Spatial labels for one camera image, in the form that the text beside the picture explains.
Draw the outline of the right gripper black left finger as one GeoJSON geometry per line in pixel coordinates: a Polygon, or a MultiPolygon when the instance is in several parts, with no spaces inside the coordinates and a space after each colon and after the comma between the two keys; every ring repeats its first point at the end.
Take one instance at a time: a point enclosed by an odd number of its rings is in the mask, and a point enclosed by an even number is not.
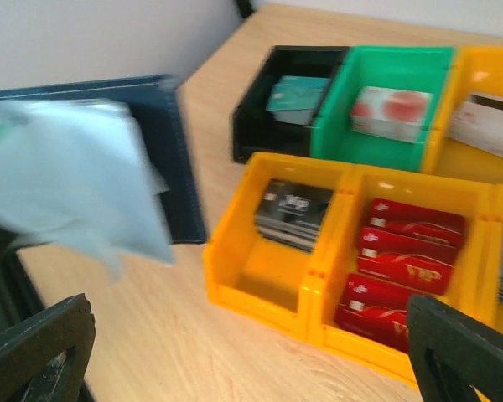
{"type": "Polygon", "coordinates": [[[0,333],[0,401],[76,401],[96,337],[86,296],[65,298],[0,333]]]}

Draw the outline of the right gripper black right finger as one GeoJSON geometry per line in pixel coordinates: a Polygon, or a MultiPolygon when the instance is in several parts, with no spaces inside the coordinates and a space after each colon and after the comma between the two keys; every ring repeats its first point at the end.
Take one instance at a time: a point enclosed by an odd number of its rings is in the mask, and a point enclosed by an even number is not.
{"type": "Polygon", "coordinates": [[[410,362],[425,401],[503,401],[503,334],[430,296],[407,305],[410,362]]]}

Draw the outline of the blue card holder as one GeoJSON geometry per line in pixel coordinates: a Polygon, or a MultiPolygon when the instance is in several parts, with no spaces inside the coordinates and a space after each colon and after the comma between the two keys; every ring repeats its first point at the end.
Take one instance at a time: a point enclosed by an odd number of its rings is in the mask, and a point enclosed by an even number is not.
{"type": "Polygon", "coordinates": [[[54,243],[120,276],[206,239],[173,77],[0,90],[0,261],[54,243]]]}

